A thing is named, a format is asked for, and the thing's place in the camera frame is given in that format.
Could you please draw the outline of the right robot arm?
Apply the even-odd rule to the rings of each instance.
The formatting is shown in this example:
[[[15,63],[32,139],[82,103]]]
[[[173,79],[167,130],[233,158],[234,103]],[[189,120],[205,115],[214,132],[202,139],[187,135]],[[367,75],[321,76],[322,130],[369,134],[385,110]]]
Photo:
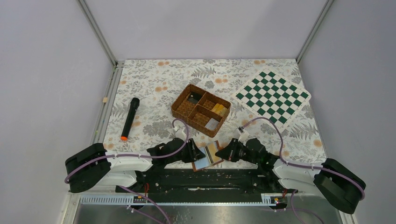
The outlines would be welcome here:
[[[347,214],[353,214],[365,197],[365,182],[335,159],[327,158],[323,163],[313,164],[283,161],[279,155],[268,152],[257,138],[245,144],[232,139],[215,155],[231,162],[243,160],[255,164],[273,189],[320,196]]]

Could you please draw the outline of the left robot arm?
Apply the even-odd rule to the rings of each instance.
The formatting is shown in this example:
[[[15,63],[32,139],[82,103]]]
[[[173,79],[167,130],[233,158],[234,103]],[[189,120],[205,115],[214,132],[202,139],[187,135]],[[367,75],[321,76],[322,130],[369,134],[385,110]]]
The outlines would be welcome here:
[[[85,192],[97,185],[131,187],[138,182],[138,172],[205,157],[193,139],[174,138],[136,154],[120,154],[106,150],[102,143],[95,143],[65,161],[65,183],[72,193]]]

